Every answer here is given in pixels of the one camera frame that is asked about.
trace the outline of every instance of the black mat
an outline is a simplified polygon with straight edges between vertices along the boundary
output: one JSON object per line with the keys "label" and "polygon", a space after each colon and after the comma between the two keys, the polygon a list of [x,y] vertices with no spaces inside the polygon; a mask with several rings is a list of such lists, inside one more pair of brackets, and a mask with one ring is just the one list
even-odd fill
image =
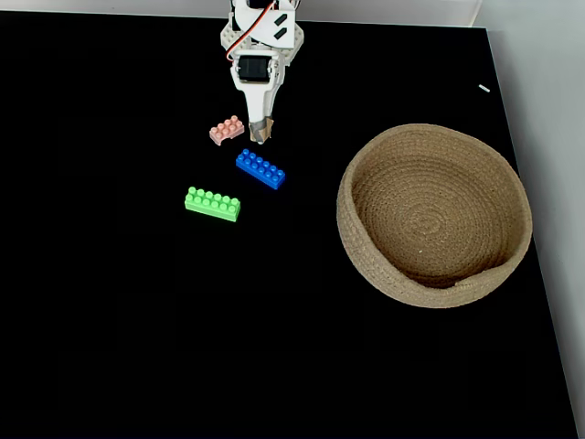
{"label": "black mat", "polygon": [[[534,245],[485,299],[432,310],[375,290],[338,238],[345,167],[389,127],[443,125],[516,168],[485,31],[301,23],[272,139],[217,147],[211,126],[247,120],[225,22],[0,15],[4,60],[43,91],[15,111],[58,127],[72,321],[53,433],[575,436]],[[235,167],[244,147],[286,172],[278,191]],[[238,197],[238,222],[185,211],[189,186]],[[149,367],[177,351],[196,362]]]}

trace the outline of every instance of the toy brick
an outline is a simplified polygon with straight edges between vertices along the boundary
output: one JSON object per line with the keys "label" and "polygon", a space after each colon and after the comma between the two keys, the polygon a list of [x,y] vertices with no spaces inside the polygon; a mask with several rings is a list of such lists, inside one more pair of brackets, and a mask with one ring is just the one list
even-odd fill
{"label": "toy brick", "polygon": [[247,149],[244,149],[238,155],[236,166],[273,189],[278,189],[284,181],[284,171],[275,165],[271,165],[262,157],[256,156]]}
{"label": "toy brick", "polygon": [[209,137],[217,146],[221,146],[221,142],[226,139],[233,139],[245,131],[244,124],[238,119],[238,116],[231,116],[226,119],[224,123],[214,126],[209,131]]}
{"label": "toy brick", "polygon": [[203,189],[190,187],[185,197],[185,208],[211,217],[236,222],[241,203],[237,198],[222,197]]}

